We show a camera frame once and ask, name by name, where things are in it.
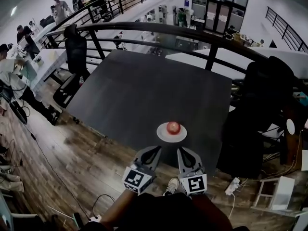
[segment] black office chair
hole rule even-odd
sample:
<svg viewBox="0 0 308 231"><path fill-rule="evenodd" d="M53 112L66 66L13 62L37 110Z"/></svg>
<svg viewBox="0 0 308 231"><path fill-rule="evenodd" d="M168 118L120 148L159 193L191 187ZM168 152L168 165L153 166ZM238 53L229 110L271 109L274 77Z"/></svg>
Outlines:
<svg viewBox="0 0 308 231"><path fill-rule="evenodd" d="M23 123L27 124L27 116L25 111L20 107L17 101L12 102L12 98L14 96L13 90L11 86L6 86L0 80L0 96L4 98L4 100L10 105L11 109L13 110L14 114L17 118Z"/></svg>
<svg viewBox="0 0 308 231"><path fill-rule="evenodd" d="M272 123L282 126L281 110L293 98L294 74L280 59L271 56L262 65L250 63L232 101L223 133L217 167L235 177L258 177L263 161L263 136Z"/></svg>
<svg viewBox="0 0 308 231"><path fill-rule="evenodd" d="M77 31L77 25L68 26L64 31L68 70L73 75L55 92L53 99L66 108L80 88L79 80L90 76L87 70L87 41Z"/></svg>

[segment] white round object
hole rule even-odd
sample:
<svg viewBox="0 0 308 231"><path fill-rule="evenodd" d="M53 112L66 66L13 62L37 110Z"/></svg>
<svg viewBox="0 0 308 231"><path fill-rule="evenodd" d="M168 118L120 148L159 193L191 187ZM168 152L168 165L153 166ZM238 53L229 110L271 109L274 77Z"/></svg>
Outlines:
<svg viewBox="0 0 308 231"><path fill-rule="evenodd" d="M180 142L180 141L182 141L183 139L186 138L187 130L181 124L180 124L180 126L181 126L180 132L178 134L175 134L175 135L168 133L167 124L168 124L168 122L163 123L157 128L156 133L157 133L157 136L161 140L163 140L165 142L169 142L169 143L177 143L177 142Z"/></svg>
<svg viewBox="0 0 308 231"><path fill-rule="evenodd" d="M291 119L287 119L287 129L291 135L295 133L295 125Z"/></svg>

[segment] man in gray shirt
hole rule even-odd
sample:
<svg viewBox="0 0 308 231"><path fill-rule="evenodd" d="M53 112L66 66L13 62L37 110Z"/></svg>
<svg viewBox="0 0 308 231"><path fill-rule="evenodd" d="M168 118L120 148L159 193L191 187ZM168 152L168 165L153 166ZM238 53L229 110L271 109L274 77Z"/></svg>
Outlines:
<svg viewBox="0 0 308 231"><path fill-rule="evenodd" d="M66 19L65 10L67 10L69 13L72 13L72 11L68 7L65 1L60 1L60 0L54 0L54 1L55 1L55 5L54 5L54 9L52 10L52 14L54 15L56 24L58 25L64 19Z"/></svg>

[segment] white marker cube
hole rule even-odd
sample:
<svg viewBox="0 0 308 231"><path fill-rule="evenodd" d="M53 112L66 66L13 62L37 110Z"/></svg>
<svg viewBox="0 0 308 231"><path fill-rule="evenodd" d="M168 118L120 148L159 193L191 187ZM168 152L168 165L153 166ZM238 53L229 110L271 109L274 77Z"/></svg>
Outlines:
<svg viewBox="0 0 308 231"><path fill-rule="evenodd" d="M206 174L180 179L187 196L204 194L207 190Z"/></svg>
<svg viewBox="0 0 308 231"><path fill-rule="evenodd" d="M150 175L141 173L130 167L126 167L122 182L124 187L135 192L143 193L144 190L153 182L154 178Z"/></svg>

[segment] black cap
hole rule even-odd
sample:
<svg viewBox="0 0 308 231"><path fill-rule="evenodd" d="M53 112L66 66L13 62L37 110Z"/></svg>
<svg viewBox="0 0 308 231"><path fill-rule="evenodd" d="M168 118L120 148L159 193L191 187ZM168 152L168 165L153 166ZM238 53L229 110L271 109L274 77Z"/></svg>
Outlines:
<svg viewBox="0 0 308 231"><path fill-rule="evenodd" d="M1 44L1 45L0 45L0 53L1 53L2 51L9 51L9 48L7 47L6 44Z"/></svg>

